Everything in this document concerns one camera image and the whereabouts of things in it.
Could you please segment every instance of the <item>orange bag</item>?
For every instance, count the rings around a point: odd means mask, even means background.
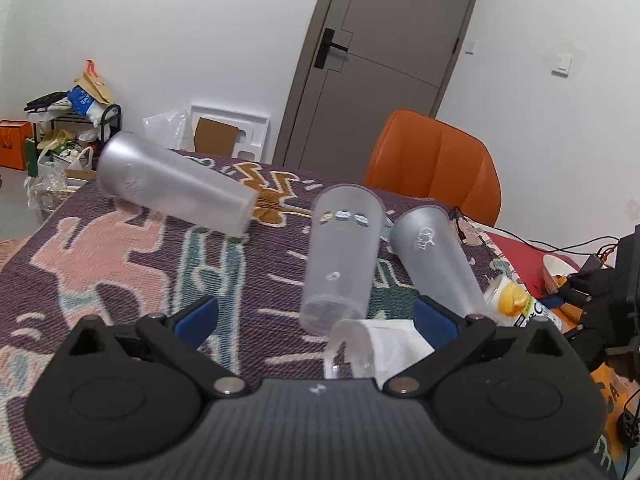
[[[25,170],[24,139],[31,136],[31,125],[23,121],[0,121],[0,166]]]

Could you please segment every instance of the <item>black door handle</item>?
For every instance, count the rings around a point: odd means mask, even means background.
[[[340,45],[337,43],[333,43],[335,30],[332,28],[326,28],[324,33],[322,34],[322,41],[320,42],[320,47],[318,48],[318,55],[316,56],[316,62],[314,63],[314,67],[316,68],[324,68],[324,64],[326,62],[326,56],[329,54],[329,49],[331,47],[337,48],[338,50],[348,52],[349,48]]]

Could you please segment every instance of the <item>tablecloth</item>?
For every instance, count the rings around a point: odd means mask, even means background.
[[[1,479],[17,478],[39,460],[24,425],[24,403],[71,327],[87,314],[128,323],[151,312],[172,314],[212,294],[220,320],[202,352],[252,385],[265,376],[322,378],[325,339],[306,334],[297,317],[312,202],[336,182],[258,162],[188,156],[260,193],[243,237],[107,198],[90,182],[0,272]],[[429,201],[376,192],[391,221]],[[460,227],[482,288],[502,272],[512,275],[485,235],[465,221]],[[382,238],[368,316],[409,319],[418,292]]]

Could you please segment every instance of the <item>ribbed gray surface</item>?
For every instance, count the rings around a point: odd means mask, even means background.
[[[326,387],[319,394],[318,384]],[[602,480],[604,476],[586,459],[545,468],[480,460],[444,439],[418,402],[390,399],[371,381],[265,380],[252,396],[217,402],[187,440],[158,458],[112,469],[80,469],[47,460],[29,478]]]

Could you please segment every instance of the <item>chair backrest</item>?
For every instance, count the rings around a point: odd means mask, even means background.
[[[500,181],[475,137],[410,110],[397,110],[373,149],[364,184],[405,196],[431,197],[493,226]]]

